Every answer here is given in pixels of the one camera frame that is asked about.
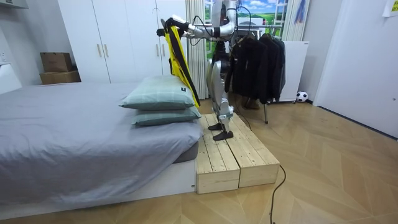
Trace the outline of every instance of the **white wardrobe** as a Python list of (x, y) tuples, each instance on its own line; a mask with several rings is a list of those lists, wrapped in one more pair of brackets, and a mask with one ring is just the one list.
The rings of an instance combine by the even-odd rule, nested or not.
[[(160, 19), (186, 17), (185, 0), (58, 0), (82, 82), (124, 83), (170, 74)], [(182, 38), (184, 52), (187, 40)]]

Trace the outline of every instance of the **bed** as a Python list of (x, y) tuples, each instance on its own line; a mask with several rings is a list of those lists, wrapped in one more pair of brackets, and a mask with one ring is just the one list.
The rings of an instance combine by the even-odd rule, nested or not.
[(0, 219), (195, 191), (201, 126), (131, 125), (118, 103), (137, 84), (1, 94)]

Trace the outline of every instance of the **curtain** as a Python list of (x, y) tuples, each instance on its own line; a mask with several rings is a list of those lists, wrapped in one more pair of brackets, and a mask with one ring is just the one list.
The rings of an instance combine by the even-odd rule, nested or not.
[[(187, 6), (187, 21), (193, 22), (195, 16), (200, 16), (205, 20), (205, 2), (204, 0), (185, 0)], [(192, 82), (197, 89), (199, 99), (208, 98), (209, 92), (206, 86), (206, 41), (198, 39), (188, 39), (188, 66), (191, 73)]]
[[(282, 40), (301, 41), (304, 35), (310, 0), (289, 0)], [(302, 21), (296, 22), (297, 14), (302, 14)]]

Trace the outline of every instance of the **green pillow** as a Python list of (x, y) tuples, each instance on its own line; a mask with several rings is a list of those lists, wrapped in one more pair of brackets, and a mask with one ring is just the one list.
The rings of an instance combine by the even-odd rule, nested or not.
[(181, 121), (192, 121), (201, 118), (195, 106), (184, 110), (142, 111), (139, 110), (132, 118), (132, 124), (138, 126), (169, 124)]
[(146, 78), (120, 106), (139, 110), (179, 110), (194, 105), (190, 89), (179, 77), (164, 75)]

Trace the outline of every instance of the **wooden platform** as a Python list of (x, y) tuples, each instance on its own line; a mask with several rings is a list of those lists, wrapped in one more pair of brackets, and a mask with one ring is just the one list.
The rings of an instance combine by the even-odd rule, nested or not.
[(234, 190), (239, 186), (240, 169), (226, 141), (213, 140), (219, 131), (210, 131), (208, 126), (216, 124), (212, 114), (200, 118), (203, 138), (199, 140), (197, 157), (197, 193)]
[(197, 157), (198, 194), (276, 181), (279, 161), (238, 115), (234, 114), (229, 123), (234, 137), (226, 141), (214, 141), (213, 136), (220, 131), (208, 130), (208, 126), (217, 123), (215, 114), (203, 115), (200, 123), (203, 138)]
[(274, 155), (237, 114), (229, 122), (229, 128), (234, 137), (226, 141), (241, 169), (239, 187), (275, 183), (279, 161)]

